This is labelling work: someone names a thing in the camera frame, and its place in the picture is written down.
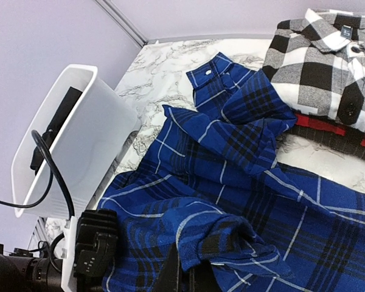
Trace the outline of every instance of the white wall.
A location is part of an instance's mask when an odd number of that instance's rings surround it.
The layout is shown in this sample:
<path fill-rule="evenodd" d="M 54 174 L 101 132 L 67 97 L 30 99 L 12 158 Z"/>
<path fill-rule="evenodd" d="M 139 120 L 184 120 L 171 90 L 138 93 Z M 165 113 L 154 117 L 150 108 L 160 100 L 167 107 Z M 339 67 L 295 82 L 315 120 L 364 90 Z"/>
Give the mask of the white wall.
<path fill-rule="evenodd" d="M 10 166 L 33 115 L 69 63 L 94 64 L 115 88 L 139 52 L 92 0 L 0 1 L 0 199 L 12 200 Z M 34 216 L 0 206 L 0 242 L 26 248 Z"/>
<path fill-rule="evenodd" d="M 365 12 L 365 0 L 112 0 L 149 40 L 216 34 L 272 35 L 307 8 Z"/>

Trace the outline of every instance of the shirt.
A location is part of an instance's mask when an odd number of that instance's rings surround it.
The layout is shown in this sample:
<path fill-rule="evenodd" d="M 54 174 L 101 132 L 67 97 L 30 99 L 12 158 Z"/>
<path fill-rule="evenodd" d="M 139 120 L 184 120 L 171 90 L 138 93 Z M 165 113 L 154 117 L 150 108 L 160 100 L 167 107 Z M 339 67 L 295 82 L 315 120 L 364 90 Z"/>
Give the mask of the shirt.
<path fill-rule="evenodd" d="M 151 291 L 172 244 L 188 272 L 210 261 L 222 291 L 365 290 L 365 194 L 277 163 L 296 122 L 262 71 L 219 53 L 188 72 L 196 111 L 166 121 L 99 207 L 120 240 L 106 291 Z"/>
<path fill-rule="evenodd" d="M 293 109 L 365 132 L 365 13 L 308 9 L 279 23 L 263 70 Z"/>
<path fill-rule="evenodd" d="M 313 140 L 336 151 L 365 160 L 365 133 L 332 120 L 296 113 L 297 122 L 287 133 Z"/>

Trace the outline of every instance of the white plastic bin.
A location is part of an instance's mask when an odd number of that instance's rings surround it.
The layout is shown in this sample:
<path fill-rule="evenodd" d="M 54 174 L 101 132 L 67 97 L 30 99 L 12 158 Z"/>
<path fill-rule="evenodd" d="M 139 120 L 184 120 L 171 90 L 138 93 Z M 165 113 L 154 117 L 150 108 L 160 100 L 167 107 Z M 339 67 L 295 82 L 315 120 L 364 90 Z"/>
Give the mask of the white plastic bin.
<path fill-rule="evenodd" d="M 137 113 L 97 77 L 97 67 L 71 64 L 58 77 L 30 124 L 12 162 L 15 204 L 30 204 L 41 197 L 50 169 L 44 161 L 35 176 L 30 162 L 35 148 L 31 131 L 45 132 L 69 87 L 83 92 L 50 147 L 68 185 L 75 214 L 80 216 L 128 135 L 138 130 Z M 54 179 L 46 199 L 31 209 L 15 209 L 42 217 L 67 218 L 68 207 Z"/>

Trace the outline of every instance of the red fabric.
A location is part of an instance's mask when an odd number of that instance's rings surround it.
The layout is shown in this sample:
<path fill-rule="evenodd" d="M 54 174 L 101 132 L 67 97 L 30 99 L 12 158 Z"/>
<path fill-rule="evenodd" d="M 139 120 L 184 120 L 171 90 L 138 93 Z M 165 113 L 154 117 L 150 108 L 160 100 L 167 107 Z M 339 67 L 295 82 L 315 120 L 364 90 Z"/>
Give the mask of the red fabric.
<path fill-rule="evenodd" d="M 295 113 L 295 115 L 297 117 L 296 125 L 298 126 L 312 128 L 319 131 L 328 131 L 340 136 L 346 135 L 346 126 L 344 125 L 332 124 L 330 122 L 325 122 L 324 120 L 316 119 L 304 114 Z M 365 147 L 365 134 L 363 134 L 361 146 Z"/>

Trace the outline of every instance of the black and white checkered shirt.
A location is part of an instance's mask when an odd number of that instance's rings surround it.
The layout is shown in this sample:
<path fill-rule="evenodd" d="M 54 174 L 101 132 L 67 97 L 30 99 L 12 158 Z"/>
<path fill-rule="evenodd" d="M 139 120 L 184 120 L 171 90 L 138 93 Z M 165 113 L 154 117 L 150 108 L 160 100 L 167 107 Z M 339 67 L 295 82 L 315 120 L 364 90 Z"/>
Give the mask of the black and white checkered shirt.
<path fill-rule="evenodd" d="M 279 23 L 263 70 L 293 109 L 365 132 L 365 13 L 308 9 Z"/>

